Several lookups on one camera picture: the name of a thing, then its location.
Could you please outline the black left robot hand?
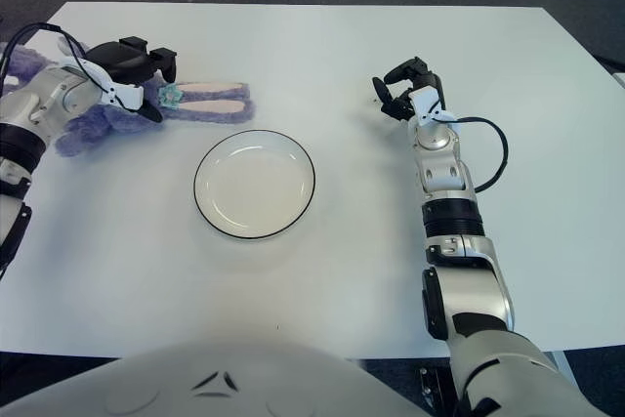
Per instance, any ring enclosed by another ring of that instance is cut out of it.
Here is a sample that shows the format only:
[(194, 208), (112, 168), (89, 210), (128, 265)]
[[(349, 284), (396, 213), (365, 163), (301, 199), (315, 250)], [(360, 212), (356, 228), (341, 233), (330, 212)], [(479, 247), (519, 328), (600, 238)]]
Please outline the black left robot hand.
[(77, 54), (77, 45), (67, 43), (69, 53), (59, 61), (59, 67), (84, 77), (96, 87), (98, 104), (113, 105), (147, 120), (160, 123), (162, 114), (145, 98), (143, 84), (160, 74), (167, 83), (177, 75), (177, 53), (158, 48), (149, 50), (147, 42), (130, 36), (100, 44)]

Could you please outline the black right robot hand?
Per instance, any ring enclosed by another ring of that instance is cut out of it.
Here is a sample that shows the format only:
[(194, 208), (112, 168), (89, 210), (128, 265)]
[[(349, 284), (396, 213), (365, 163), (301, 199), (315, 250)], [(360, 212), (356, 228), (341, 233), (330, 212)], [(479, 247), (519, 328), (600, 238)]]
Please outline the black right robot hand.
[[(403, 81), (409, 81), (410, 86), (394, 97), (389, 86)], [(372, 84), (381, 111), (391, 118), (398, 121), (414, 119), (421, 127), (435, 122), (458, 126), (457, 119), (446, 110), (439, 77), (418, 57), (401, 63), (383, 78), (373, 77)]]

